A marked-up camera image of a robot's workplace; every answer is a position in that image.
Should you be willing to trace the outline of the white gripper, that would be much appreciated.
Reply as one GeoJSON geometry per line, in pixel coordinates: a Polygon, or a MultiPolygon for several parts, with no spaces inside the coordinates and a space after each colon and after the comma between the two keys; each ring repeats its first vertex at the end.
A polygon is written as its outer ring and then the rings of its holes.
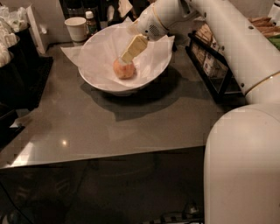
{"type": "Polygon", "coordinates": [[[157,0],[152,3],[129,26],[129,34],[136,36],[125,48],[121,60],[129,64],[147,48],[148,40],[160,40],[177,22],[187,20],[192,13],[187,0],[157,0]]]}

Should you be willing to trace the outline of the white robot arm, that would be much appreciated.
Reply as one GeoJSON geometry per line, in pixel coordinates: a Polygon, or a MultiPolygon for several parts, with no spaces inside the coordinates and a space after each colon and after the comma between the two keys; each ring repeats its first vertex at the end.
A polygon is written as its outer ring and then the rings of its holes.
{"type": "Polygon", "coordinates": [[[280,224],[280,52],[229,0],[156,0],[131,30],[156,41],[191,11],[210,26],[247,101],[206,141],[205,224],[280,224]]]}

